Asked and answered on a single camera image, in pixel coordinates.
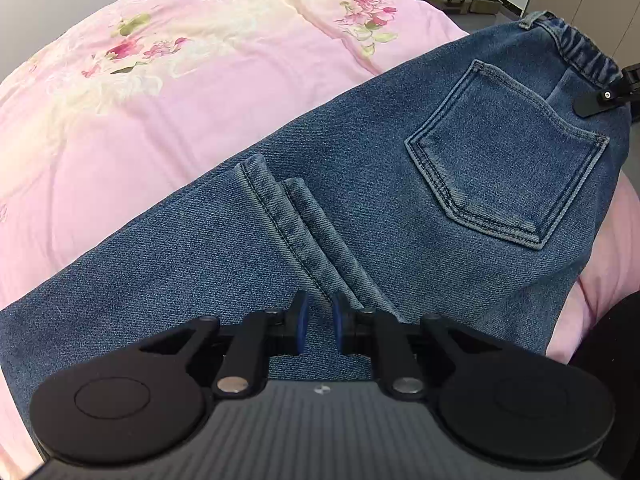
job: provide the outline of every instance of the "metal screw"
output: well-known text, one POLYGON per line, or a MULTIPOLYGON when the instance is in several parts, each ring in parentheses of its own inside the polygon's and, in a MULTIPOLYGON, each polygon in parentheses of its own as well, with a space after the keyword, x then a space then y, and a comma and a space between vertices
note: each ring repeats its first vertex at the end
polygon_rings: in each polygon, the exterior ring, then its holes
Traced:
POLYGON ((249 383, 243 377, 223 377, 218 381, 218 389, 226 394, 239 394, 249 387, 249 383))
POLYGON ((400 377, 394 381, 394 390, 399 394, 417 394, 423 388, 422 381, 415 377, 400 377))

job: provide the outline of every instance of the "jeans waistband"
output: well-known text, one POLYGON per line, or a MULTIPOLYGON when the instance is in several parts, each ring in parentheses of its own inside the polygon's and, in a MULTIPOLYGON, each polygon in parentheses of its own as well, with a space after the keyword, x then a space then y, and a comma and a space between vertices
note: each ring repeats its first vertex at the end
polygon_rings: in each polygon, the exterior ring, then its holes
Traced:
POLYGON ((556 42, 562 58, 594 85, 604 88, 620 76, 615 61, 603 54, 578 29, 556 18, 548 10, 528 14, 519 25, 525 30, 536 26, 544 28, 556 42))

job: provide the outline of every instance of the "round black disc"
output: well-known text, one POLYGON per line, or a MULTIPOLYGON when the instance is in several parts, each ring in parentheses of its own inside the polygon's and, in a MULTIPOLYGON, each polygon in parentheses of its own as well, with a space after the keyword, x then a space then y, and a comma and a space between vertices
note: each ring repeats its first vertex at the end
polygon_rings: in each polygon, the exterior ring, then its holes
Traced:
POLYGON ((577 368, 510 352, 470 357, 443 386, 440 415, 470 447, 522 465, 559 465, 597 452, 613 423, 602 384, 577 368))
POLYGON ((56 374, 30 405, 42 445, 62 460, 87 465, 159 454, 187 438, 203 414, 202 392, 184 365, 141 351, 56 374))

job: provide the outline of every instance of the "pink floral blanket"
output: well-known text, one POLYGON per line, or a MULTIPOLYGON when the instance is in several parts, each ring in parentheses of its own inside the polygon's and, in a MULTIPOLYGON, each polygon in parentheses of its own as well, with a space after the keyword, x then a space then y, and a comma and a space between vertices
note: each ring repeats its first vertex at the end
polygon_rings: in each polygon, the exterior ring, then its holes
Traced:
MULTIPOLYGON (((416 0, 120 0, 101 9, 0 84, 0 308, 293 118, 464 35, 416 0)), ((640 285, 639 212, 621 176, 552 357, 567 360, 597 317, 640 285)), ((0 477, 23 478, 39 463, 0 376, 0 477)))

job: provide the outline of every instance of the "back pocket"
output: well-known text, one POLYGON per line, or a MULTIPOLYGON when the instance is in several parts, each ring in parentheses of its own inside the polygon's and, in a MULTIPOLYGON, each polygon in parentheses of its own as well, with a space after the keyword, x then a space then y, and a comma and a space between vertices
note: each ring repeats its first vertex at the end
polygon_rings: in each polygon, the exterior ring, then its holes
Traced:
POLYGON ((609 143, 497 66, 474 60, 405 140, 446 215, 541 249, 609 143))

